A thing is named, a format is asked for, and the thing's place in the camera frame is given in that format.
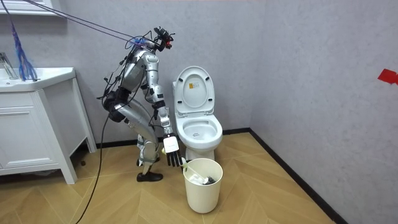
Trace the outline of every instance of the robot leg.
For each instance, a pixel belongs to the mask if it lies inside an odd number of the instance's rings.
[[[154,182],[163,179],[162,174],[156,174],[150,171],[152,165],[157,161],[157,144],[151,141],[145,140],[144,149],[140,153],[139,160],[143,162],[144,170],[138,174],[138,182]]]
[[[145,149],[145,138],[142,137],[140,134],[137,136],[137,147],[139,149],[139,158],[137,159],[137,166],[142,166],[144,161],[141,158],[144,158],[144,149]],[[160,157],[159,157],[159,152],[157,153],[157,159],[155,162],[159,162]]]
[[[162,180],[162,174],[150,172],[150,168],[157,159],[157,147],[159,145],[155,131],[148,125],[151,115],[136,100],[131,100],[129,106],[116,105],[115,109],[127,118],[128,126],[145,139],[143,156],[140,157],[144,165],[144,171],[138,174],[137,181],[153,182]]]

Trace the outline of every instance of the toilet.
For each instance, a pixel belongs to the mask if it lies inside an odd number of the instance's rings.
[[[215,91],[209,74],[201,67],[184,69],[173,82],[175,121],[186,160],[214,160],[223,128],[214,116]]]

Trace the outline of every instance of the trash can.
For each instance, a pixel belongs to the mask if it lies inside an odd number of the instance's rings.
[[[189,181],[194,173],[187,168],[183,170],[189,206],[198,213],[211,212],[218,202],[223,168],[216,161],[205,158],[194,159],[188,165],[201,176],[212,177],[216,181],[210,185],[197,185]]]

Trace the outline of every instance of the herringbone floor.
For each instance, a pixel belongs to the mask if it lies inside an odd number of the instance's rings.
[[[103,171],[81,223],[333,223],[248,133],[224,136],[216,150],[224,169],[220,199],[204,215],[190,210],[181,170],[167,167],[165,157],[153,170],[164,180],[137,183],[137,155],[136,146],[104,150]],[[75,223],[90,197],[98,156],[83,156],[75,185],[59,174],[0,177],[0,223]]]

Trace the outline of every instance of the red flag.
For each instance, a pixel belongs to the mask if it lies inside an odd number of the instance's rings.
[[[386,83],[390,83],[390,84],[396,83],[398,85],[398,75],[397,75],[397,73],[394,72],[394,71],[388,70],[388,69],[384,69],[381,72],[381,74],[380,74],[378,79],[381,80],[381,81],[384,81]]]

